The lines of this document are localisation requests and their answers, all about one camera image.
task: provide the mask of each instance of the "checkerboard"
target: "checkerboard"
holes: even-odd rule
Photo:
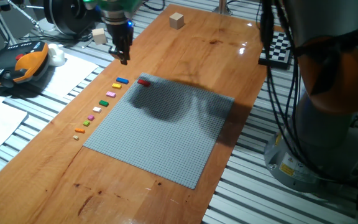
[[[290,46],[290,41],[284,32],[273,33],[273,41],[270,46],[269,59],[270,66],[275,68],[288,69],[291,62],[291,50],[287,49]],[[259,57],[260,65],[267,65],[266,52],[262,49]]]

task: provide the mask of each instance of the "yellow warning label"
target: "yellow warning label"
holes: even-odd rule
[[[285,164],[281,164],[280,166],[280,170],[283,171],[284,173],[292,176],[294,173],[294,169],[292,169],[291,167],[285,165]]]

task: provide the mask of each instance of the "red lego brick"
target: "red lego brick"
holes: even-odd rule
[[[137,81],[139,84],[142,84],[143,86],[149,87],[150,86],[150,82],[145,81],[145,80],[138,80]]]

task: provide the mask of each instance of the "white lego brick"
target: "white lego brick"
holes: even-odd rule
[[[97,112],[97,113],[100,113],[100,112],[102,111],[102,109],[101,109],[101,108],[98,108],[97,106],[95,106],[95,107],[93,108],[93,111],[94,111],[94,112]]]

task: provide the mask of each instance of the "gray lego baseplate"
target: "gray lego baseplate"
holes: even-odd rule
[[[142,73],[85,147],[194,189],[233,98]]]

